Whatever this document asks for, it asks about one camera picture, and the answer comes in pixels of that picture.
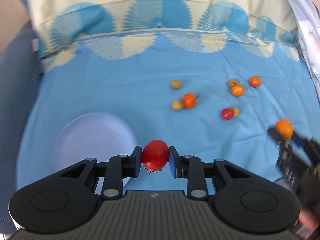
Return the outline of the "right hand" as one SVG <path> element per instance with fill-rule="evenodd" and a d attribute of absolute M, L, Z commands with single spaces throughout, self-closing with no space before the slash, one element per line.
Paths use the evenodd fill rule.
<path fill-rule="evenodd" d="M 317 218 L 305 209 L 300 210 L 299 222 L 304 228 L 305 238 L 310 237 L 319 226 Z"/>

